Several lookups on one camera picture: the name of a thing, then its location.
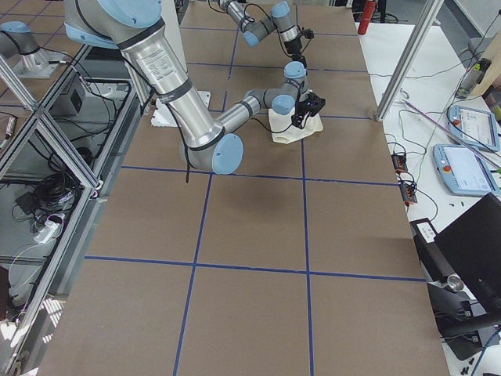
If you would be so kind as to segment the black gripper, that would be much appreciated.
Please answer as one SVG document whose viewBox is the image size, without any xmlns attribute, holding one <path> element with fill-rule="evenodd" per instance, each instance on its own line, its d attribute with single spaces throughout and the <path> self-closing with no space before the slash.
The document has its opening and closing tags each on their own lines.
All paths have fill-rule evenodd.
<svg viewBox="0 0 501 376">
<path fill-rule="evenodd" d="M 298 59 L 298 61 L 303 64 L 304 68 L 307 67 L 306 59 L 302 55 L 302 43 L 300 38 L 284 42 L 284 46 L 291 59 Z"/>
<path fill-rule="evenodd" d="M 297 102 L 294 108 L 294 114 L 292 115 L 292 125 L 298 129 L 303 129 L 305 120 L 310 117 L 306 109 L 306 100 L 302 102 Z"/>
</svg>

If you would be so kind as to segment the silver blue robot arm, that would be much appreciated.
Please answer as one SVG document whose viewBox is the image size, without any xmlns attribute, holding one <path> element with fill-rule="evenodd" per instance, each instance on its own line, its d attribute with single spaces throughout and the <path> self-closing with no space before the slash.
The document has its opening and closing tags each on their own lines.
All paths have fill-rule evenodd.
<svg viewBox="0 0 501 376">
<path fill-rule="evenodd" d="M 287 1 L 275 4 L 269 12 L 258 4 L 243 1 L 215 1 L 217 9 L 212 3 L 213 1 L 207 1 L 211 10 L 231 17 L 248 46 L 255 47 L 263 39 L 275 33 L 283 53 L 292 61 L 301 63 L 304 69 L 308 67 L 301 39 L 312 40 L 314 32 L 297 24 Z"/>
<path fill-rule="evenodd" d="M 228 175 L 243 158 L 243 142 L 235 131 L 263 109 L 290 116 L 290 126 L 303 128 L 324 107 L 324 99 L 308 87 L 301 38 L 312 38 L 290 15 L 282 1 L 270 15 L 256 21 L 237 1 L 220 1 L 246 43 L 257 45 L 276 32 L 292 59 L 284 67 L 285 81 L 278 88 L 253 89 L 229 110 L 214 118 L 204 105 L 187 70 L 170 46 L 164 31 L 159 1 L 66 1 L 65 28 L 69 39 L 85 45 L 118 49 L 136 64 L 139 77 L 167 105 L 182 139 L 188 168 Z"/>
</svg>

